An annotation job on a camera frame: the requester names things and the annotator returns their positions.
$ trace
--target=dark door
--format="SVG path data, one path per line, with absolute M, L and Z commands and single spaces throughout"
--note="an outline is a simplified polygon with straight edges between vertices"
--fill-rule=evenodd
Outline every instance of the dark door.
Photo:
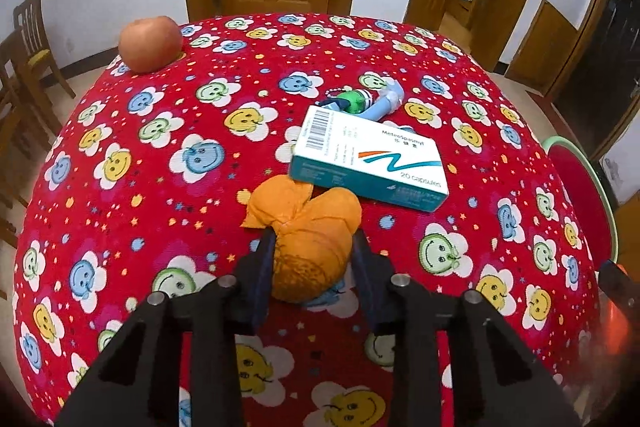
M 640 0 L 609 0 L 593 39 L 554 101 L 587 155 L 638 96 Z

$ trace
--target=red chair with green edge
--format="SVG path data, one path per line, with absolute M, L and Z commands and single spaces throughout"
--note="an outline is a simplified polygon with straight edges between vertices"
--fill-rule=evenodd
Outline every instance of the red chair with green edge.
M 587 238 L 597 271 L 605 261 L 618 260 L 618 233 L 613 212 L 595 171 L 574 143 L 561 136 L 544 141 L 542 148 L 553 162 L 578 223 Z M 628 335 L 626 318 L 611 302 L 603 313 L 605 344 L 609 354 L 620 352 Z

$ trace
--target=metal bolt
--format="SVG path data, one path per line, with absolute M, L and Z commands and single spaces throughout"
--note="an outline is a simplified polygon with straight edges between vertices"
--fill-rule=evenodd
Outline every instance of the metal bolt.
M 147 298 L 146 301 L 152 306 L 158 306 L 164 301 L 164 293 L 163 292 L 153 292 Z
M 223 275 L 218 279 L 218 285 L 222 288 L 231 288 L 236 285 L 238 279 L 236 279 L 235 275 L 231 275 L 230 273 L 227 275 Z
M 409 286 L 411 282 L 411 276 L 408 273 L 394 273 L 391 276 L 391 284 L 393 286 L 400 286 L 401 288 L 404 286 Z
M 482 294 L 476 290 L 469 290 L 465 292 L 465 301 L 471 304 L 479 304 L 482 302 Z

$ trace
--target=red tablecloth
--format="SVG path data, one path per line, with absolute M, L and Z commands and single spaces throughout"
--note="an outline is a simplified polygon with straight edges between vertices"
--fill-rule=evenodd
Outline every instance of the red tablecloth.
M 287 172 L 310 104 L 345 89 L 375 97 L 389 77 L 406 99 L 385 123 L 436 140 L 450 196 L 433 214 L 362 201 L 372 248 L 432 291 L 477 287 L 549 370 L 570 372 L 597 324 L 593 263 L 556 171 L 470 57 L 423 29 L 363 18 L 218 18 L 182 33 L 184 54 L 158 73 L 132 75 L 116 58 L 42 168 L 14 294 L 41 418 L 55 418 L 149 292 L 199 289 L 255 248 L 260 231 L 240 228 L 246 201 Z M 350 271 L 308 307 L 272 302 L 259 338 L 237 343 L 251 425 L 386 425 L 392 340 L 369 337 Z M 440 354 L 449 426 L 444 344 Z

